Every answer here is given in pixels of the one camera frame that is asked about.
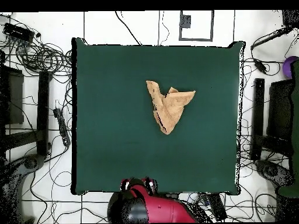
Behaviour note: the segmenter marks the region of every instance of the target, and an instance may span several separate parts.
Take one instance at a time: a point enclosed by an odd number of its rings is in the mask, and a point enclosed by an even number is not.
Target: connector
[[[258,60],[256,60],[255,58],[253,59],[253,61],[254,61],[254,63],[255,63],[255,67],[256,67],[259,71],[261,71],[261,72],[263,72],[264,74],[266,74],[266,67],[263,65],[263,63],[260,62],[260,61],[258,61]]]

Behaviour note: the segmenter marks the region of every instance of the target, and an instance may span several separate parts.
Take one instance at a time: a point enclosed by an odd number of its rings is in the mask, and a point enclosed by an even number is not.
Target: power cord
[[[121,20],[121,19],[119,18],[119,15],[117,14],[116,11],[115,11],[115,15],[117,16],[118,20],[121,21],[122,24],[124,24],[124,26],[125,26],[125,27],[127,28],[127,30],[130,32],[130,34],[132,35],[132,37],[134,38],[134,40],[137,42],[137,44],[138,44],[139,46],[141,46],[142,44],[135,38],[135,36],[132,34],[131,30],[130,30],[130,29],[128,28],[128,26],[123,22],[123,20]]]

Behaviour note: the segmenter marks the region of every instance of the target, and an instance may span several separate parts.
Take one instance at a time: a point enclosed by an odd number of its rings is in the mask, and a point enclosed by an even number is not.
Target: green object
[[[77,39],[76,192],[150,177],[160,192],[235,191],[240,54],[231,48],[85,45]],[[146,80],[195,90],[170,135]]]
[[[295,81],[295,88],[291,94],[293,103],[293,129],[292,129],[292,146],[294,154],[290,159],[290,167],[293,168],[294,184],[287,187],[280,187],[278,192],[287,198],[299,198],[299,61],[291,65],[292,77]]]

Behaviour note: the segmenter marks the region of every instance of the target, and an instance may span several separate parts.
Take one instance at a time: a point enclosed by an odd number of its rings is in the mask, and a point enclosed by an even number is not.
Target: purple object
[[[291,56],[285,60],[285,62],[283,63],[283,73],[286,77],[292,78],[291,63],[298,59],[299,57]]]

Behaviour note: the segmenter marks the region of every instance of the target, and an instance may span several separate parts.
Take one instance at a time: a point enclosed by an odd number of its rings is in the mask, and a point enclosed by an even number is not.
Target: folded cloth
[[[191,101],[195,91],[179,92],[171,87],[164,96],[160,93],[159,85],[151,80],[147,80],[147,89],[152,97],[156,122],[160,125],[161,131],[169,135],[178,123],[184,106]]]

